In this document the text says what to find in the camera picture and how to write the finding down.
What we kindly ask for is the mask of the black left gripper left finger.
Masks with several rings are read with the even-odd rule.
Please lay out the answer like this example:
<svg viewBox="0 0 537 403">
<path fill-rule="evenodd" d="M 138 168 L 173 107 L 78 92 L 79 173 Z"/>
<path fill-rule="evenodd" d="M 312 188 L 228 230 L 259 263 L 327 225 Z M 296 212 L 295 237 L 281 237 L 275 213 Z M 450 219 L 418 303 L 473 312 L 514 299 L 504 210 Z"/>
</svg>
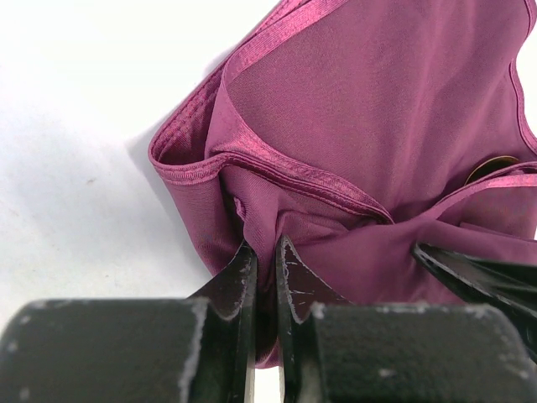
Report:
<svg viewBox="0 0 537 403">
<path fill-rule="evenodd" d="M 32 301 L 1 336 L 4 402 L 250 402 L 258 260 L 185 299 Z"/>
</svg>

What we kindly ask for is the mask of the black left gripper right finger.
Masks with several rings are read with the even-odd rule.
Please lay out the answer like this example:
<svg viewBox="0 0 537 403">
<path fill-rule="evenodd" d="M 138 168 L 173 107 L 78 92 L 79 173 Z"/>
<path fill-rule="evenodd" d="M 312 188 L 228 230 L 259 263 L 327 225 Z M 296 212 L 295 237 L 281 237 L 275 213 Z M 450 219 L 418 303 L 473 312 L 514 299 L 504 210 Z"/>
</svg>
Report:
<svg viewBox="0 0 537 403">
<path fill-rule="evenodd" d="M 536 360 L 488 304 L 354 306 L 276 248 L 285 402 L 533 402 Z"/>
</svg>

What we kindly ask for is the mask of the purple cloth napkin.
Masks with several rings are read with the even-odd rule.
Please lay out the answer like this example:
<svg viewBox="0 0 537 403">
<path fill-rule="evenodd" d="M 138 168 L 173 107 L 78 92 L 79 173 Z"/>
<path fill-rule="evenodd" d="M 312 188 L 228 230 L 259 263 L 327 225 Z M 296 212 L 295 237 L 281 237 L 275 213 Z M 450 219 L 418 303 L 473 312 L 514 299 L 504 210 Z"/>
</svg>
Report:
<svg viewBox="0 0 537 403">
<path fill-rule="evenodd" d="M 456 297 L 430 243 L 536 261 L 518 52 L 533 1 L 283 1 L 179 106 L 149 159 L 216 274 L 258 257 L 257 364 L 278 361 L 276 243 L 358 305 Z M 465 184 L 482 162 L 519 163 Z"/>
</svg>

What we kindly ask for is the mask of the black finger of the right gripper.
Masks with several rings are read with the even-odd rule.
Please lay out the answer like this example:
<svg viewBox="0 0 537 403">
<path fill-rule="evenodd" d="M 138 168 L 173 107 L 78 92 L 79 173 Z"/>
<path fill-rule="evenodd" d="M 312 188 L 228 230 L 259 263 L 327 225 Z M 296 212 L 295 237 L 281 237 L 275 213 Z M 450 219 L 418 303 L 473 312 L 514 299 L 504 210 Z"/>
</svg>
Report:
<svg viewBox="0 0 537 403">
<path fill-rule="evenodd" d="M 499 309 L 518 330 L 531 359 L 536 360 L 534 265 L 480 259 L 427 243 L 417 243 L 412 255 L 463 301 Z"/>
</svg>

